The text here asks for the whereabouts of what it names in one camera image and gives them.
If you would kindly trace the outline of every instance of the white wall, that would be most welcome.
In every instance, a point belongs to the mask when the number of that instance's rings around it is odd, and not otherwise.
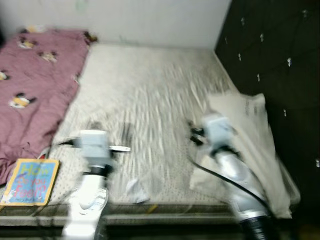
[[[231,0],[0,0],[6,37],[26,25],[89,29],[103,42],[213,49]]]

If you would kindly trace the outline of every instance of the book cover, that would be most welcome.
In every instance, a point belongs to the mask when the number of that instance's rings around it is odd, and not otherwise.
[[[58,167],[59,161],[54,159],[18,159],[6,184],[0,205],[46,205],[55,183]]]

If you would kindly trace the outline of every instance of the pink blanket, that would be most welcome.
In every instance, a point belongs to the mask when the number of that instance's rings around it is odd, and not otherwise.
[[[21,33],[0,50],[0,185],[37,158],[74,99],[88,53],[83,31]]]

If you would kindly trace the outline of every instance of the white mattress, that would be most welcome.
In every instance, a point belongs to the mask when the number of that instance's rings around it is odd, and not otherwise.
[[[138,206],[143,208],[139,213],[154,204],[185,206],[183,213],[191,206],[225,209],[219,192],[209,197],[189,189],[193,166],[187,160],[191,145],[186,120],[199,121],[208,93],[235,90],[214,53],[96,44],[79,84],[53,143],[99,122],[115,144],[122,144],[123,123],[133,126],[132,153],[119,155],[108,181],[111,206],[136,208],[126,185],[138,179],[150,198]],[[49,203],[54,205],[66,201],[63,198],[86,170],[86,161],[78,149],[67,146],[54,148],[50,158],[61,161]]]

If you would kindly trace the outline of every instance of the bed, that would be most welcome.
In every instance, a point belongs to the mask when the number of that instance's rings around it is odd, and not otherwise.
[[[132,153],[118,156],[108,180],[107,224],[235,222],[222,193],[212,197],[189,187],[193,166],[186,160],[187,151],[196,149],[190,147],[187,120],[199,122],[209,93],[237,91],[214,53],[94,44],[78,81],[80,89],[53,145],[97,124],[114,144],[122,145],[124,123],[133,126]],[[1,225],[64,224],[68,196],[87,166],[80,150],[68,146],[53,148],[49,157],[61,161],[49,204],[5,207]],[[126,191],[131,180],[140,182],[148,201],[131,201]]]

